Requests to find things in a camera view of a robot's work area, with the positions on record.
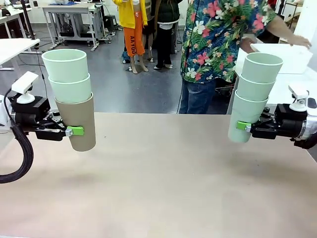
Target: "black pole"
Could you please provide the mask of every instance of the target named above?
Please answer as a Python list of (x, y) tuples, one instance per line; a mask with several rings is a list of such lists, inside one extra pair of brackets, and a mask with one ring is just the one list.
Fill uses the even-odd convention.
[(282, 15), (284, 3), (285, 3), (285, 0), (281, 0), (281, 4), (279, 5), (279, 9), (278, 9), (278, 15)]
[(31, 39), (32, 40), (35, 40), (35, 37), (34, 37), (34, 34), (33, 34), (33, 30), (32, 30), (32, 27), (31, 27), (31, 23), (30, 23), (30, 19), (29, 19), (29, 15), (28, 15), (28, 12), (26, 10), (26, 6), (25, 6), (25, 1), (24, 0), (21, 0), (21, 4), (22, 4), (22, 8), (23, 8), (23, 12), (24, 12), (24, 15), (25, 15), (25, 21), (26, 21), (26, 24), (28, 25), (28, 28), (30, 30), (30, 35), (31, 35)]

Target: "floral shirt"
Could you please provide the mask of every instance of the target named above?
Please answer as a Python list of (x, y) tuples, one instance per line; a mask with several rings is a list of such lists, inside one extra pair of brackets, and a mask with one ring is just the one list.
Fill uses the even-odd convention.
[(183, 39), (182, 78), (197, 83), (215, 78), (232, 82), (243, 33), (249, 29), (260, 34), (275, 16), (267, 0), (191, 0)]

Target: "hand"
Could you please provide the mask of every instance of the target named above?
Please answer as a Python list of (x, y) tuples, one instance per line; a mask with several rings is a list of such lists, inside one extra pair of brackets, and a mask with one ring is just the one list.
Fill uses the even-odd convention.
[(309, 49), (312, 45), (306, 38), (302, 36), (291, 36), (290, 39), (287, 41), (291, 46), (298, 45), (298, 46), (305, 46), (307, 49)]
[(240, 43), (240, 47), (241, 49), (243, 49), (245, 52), (247, 52), (248, 54), (249, 53), (253, 53), (255, 52), (252, 48), (251, 48), (251, 44), (255, 44), (256, 42), (254, 40), (252, 40), (251, 38), (249, 37), (244, 37), (242, 38), (241, 40), (241, 43)]

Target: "black corrugated hose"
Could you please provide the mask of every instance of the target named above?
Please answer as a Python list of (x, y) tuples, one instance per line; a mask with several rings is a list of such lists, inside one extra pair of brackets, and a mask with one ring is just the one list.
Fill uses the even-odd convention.
[(6, 98), (10, 92), (11, 89), (9, 89), (7, 93), (4, 95), (4, 107), (11, 121), (11, 130), (13, 131), (15, 139), (19, 142), (23, 150), (23, 162), (21, 167), (17, 171), (7, 175), (0, 175), (0, 183), (13, 182), (22, 178), (30, 170), (34, 158), (31, 142), (26, 137), (24, 131), (15, 123), (7, 108)]

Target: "jeans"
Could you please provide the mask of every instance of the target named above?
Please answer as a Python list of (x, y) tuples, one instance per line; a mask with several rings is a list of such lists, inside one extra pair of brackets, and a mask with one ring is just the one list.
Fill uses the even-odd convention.
[(158, 68), (163, 68), (164, 64), (172, 64), (170, 61), (170, 49), (172, 47), (172, 28), (164, 30), (159, 27), (157, 35), (158, 48)]
[(183, 81), (180, 114), (206, 114), (214, 95), (216, 81), (191, 83)]

